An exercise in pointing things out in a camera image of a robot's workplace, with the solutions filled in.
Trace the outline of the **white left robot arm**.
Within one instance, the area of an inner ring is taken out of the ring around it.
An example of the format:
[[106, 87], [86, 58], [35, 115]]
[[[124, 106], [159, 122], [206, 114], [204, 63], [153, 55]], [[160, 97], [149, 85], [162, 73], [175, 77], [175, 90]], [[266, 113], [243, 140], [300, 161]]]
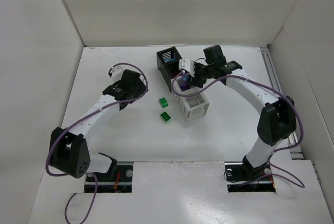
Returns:
[[112, 178], [116, 174], [116, 159], [102, 152], [91, 156], [89, 143], [107, 120], [147, 92], [148, 81], [139, 68], [123, 70], [120, 79], [106, 87], [80, 119], [66, 128], [57, 127], [52, 131], [45, 164], [47, 174], [57, 176], [50, 171], [53, 167], [61, 171], [60, 176], [70, 175], [76, 179], [85, 174]]

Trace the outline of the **purple flower lego brick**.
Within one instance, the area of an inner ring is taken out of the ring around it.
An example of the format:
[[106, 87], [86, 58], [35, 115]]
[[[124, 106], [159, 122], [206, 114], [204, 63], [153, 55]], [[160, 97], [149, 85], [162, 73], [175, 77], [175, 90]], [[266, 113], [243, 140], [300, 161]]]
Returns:
[[185, 84], [188, 84], [188, 75], [182, 75], [180, 78], [180, 84], [183, 86]]

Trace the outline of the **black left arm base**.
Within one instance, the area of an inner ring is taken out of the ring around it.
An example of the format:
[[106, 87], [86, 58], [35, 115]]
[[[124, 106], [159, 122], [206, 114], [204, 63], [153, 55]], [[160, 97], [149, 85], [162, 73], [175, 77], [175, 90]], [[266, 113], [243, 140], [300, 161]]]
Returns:
[[98, 193], [131, 193], [133, 180], [133, 162], [120, 162], [112, 178], [95, 173], [98, 180]]

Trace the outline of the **purple 2x4 lego brick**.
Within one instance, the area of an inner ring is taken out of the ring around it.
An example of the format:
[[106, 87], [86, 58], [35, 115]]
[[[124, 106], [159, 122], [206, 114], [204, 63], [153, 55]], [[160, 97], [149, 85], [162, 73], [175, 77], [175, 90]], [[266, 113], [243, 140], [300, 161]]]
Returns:
[[186, 90], [189, 90], [191, 86], [189, 84], [181, 84], [179, 85], [179, 88], [181, 91], [186, 91]]

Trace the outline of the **green 2x2 lego brick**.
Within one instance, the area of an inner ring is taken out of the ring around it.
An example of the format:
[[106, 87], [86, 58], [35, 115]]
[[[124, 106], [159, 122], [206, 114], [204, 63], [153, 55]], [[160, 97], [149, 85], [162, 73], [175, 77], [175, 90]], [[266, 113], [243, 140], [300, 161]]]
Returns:
[[162, 106], [162, 108], [166, 108], [166, 107], [169, 106], [169, 104], [168, 104], [168, 102], [167, 102], [167, 100], [166, 100], [165, 97], [160, 98], [160, 99], [159, 99], [159, 103], [160, 103], [160, 105]]

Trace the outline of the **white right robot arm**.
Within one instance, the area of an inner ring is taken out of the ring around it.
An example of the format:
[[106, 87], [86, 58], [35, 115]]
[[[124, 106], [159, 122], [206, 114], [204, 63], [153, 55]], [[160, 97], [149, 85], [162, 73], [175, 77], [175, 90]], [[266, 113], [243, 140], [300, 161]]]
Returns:
[[252, 83], [254, 80], [236, 61], [228, 62], [219, 45], [204, 49], [206, 64], [194, 64], [190, 83], [202, 88], [208, 79], [226, 77], [221, 82], [240, 94], [259, 113], [258, 138], [250, 152], [243, 158], [242, 169], [251, 175], [267, 163], [279, 143], [296, 130], [296, 118], [290, 105], [291, 98]]

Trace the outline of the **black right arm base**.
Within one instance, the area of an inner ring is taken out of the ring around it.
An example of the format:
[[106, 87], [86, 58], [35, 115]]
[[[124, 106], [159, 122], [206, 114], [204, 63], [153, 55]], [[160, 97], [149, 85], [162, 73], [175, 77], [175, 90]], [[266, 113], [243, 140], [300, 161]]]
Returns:
[[242, 162], [226, 162], [224, 178], [229, 193], [276, 192], [275, 184], [270, 174], [270, 165], [265, 164], [260, 169], [248, 172]]

